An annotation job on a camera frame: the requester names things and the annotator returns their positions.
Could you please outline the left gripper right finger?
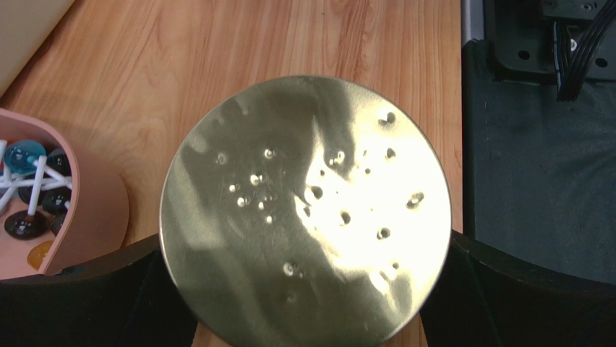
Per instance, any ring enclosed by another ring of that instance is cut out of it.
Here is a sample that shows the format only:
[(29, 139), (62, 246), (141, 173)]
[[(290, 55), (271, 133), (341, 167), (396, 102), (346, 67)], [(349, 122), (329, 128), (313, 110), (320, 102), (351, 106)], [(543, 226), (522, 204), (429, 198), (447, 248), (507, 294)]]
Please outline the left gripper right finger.
[(420, 311), (429, 346), (614, 346), (615, 286), (540, 267), (453, 231)]

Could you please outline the gold round lid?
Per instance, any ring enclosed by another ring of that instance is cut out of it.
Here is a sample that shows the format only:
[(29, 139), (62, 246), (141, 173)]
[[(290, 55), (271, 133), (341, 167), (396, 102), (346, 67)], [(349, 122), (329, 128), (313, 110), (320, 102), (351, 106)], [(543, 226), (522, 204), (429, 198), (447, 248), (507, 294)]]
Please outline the gold round lid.
[(448, 183), (396, 104), (324, 76), (216, 106), (163, 185), (161, 250), (232, 346), (378, 346), (415, 318), (448, 253)]

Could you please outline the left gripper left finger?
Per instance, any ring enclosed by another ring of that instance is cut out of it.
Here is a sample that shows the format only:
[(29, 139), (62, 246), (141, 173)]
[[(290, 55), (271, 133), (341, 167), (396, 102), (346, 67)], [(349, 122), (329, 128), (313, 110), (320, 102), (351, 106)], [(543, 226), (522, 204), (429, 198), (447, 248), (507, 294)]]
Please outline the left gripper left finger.
[(190, 346), (196, 328), (156, 235), (53, 276), (1, 281), (2, 346)]

